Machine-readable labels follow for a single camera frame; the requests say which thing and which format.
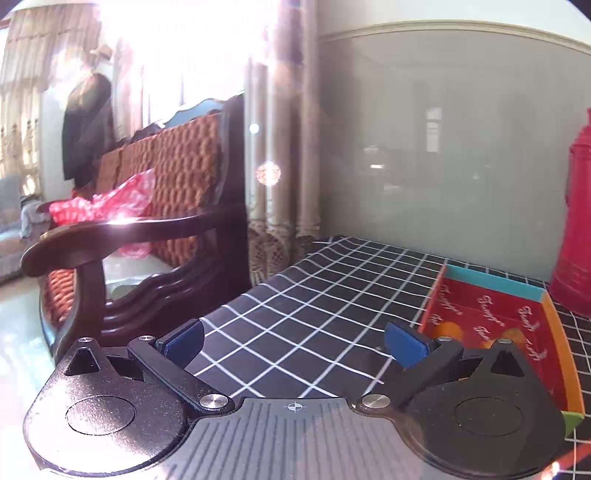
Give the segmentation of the red cardboard box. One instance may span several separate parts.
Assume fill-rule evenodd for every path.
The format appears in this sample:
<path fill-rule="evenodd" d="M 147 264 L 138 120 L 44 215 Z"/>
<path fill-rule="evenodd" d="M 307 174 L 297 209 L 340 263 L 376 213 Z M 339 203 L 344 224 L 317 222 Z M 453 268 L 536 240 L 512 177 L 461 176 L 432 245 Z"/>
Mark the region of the red cardboard box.
<path fill-rule="evenodd" d="M 525 349 L 519 349 L 562 411 L 566 433 L 583 421 L 585 405 L 576 364 L 545 289 L 446 265 L 436 278 L 418 330 L 435 338 L 434 326 L 445 321 L 460 325 L 462 345 L 473 349 L 505 329 L 519 328 L 527 338 Z"/>

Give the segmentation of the red plastic bag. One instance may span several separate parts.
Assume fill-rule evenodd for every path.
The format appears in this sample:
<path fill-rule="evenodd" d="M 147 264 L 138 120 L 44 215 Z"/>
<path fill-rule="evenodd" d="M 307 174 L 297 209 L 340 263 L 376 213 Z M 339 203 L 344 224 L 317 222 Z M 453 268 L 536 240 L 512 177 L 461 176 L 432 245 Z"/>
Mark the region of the red plastic bag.
<path fill-rule="evenodd" d="M 95 194 L 91 200 L 75 197 L 54 202 L 49 206 L 49 214 L 57 226 L 90 221 L 126 223 L 147 211 L 154 188 L 155 170 L 148 169 L 132 175 L 112 191 Z"/>

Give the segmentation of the beige lace curtain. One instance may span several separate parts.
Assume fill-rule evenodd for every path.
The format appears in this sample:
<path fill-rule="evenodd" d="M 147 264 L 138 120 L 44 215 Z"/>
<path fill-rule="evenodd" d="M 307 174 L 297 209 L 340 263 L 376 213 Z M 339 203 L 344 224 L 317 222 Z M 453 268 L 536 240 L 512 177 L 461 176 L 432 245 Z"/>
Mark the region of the beige lace curtain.
<path fill-rule="evenodd" d="M 318 238 L 318 4 L 259 1 L 245 82 L 249 274 L 257 285 Z"/>

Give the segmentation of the black white grid tablecloth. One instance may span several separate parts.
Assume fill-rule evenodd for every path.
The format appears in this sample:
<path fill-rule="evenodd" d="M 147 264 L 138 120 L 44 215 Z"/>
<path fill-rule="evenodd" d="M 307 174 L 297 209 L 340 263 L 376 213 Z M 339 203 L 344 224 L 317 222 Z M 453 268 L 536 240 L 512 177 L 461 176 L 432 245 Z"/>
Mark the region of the black white grid tablecloth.
<path fill-rule="evenodd" d="M 235 400 L 353 398 L 394 373 L 386 325 L 419 325 L 438 255 L 335 236 L 304 260 L 202 318 L 202 350 L 188 364 Z"/>

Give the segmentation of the tangerine in box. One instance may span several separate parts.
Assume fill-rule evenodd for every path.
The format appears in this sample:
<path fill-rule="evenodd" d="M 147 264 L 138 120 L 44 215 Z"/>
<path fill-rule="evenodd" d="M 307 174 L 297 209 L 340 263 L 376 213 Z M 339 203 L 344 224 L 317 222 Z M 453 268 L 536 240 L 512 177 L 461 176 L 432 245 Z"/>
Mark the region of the tangerine in box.
<path fill-rule="evenodd" d="M 462 343 L 464 341 L 464 331 L 460 325 L 455 322 L 445 321 L 433 328 L 435 338 L 450 337 Z"/>

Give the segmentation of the red thermos flask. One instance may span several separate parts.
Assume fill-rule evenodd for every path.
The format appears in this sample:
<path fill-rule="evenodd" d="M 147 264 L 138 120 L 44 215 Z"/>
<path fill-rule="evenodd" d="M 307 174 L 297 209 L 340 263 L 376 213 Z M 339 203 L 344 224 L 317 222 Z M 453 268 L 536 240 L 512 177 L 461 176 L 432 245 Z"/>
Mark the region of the red thermos flask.
<path fill-rule="evenodd" d="M 567 215 L 549 291 L 565 308 L 590 316 L 590 120 L 569 148 Z"/>

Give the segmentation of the dark hanging coat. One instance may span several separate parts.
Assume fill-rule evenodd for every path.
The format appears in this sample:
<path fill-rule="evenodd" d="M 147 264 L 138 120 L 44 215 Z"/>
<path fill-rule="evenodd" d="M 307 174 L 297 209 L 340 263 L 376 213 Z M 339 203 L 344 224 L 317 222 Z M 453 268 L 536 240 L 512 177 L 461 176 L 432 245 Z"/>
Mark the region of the dark hanging coat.
<path fill-rule="evenodd" d="M 62 169 L 76 188 L 95 177 L 95 162 L 114 141 L 111 82 L 92 73 L 68 96 L 62 127 Z"/>

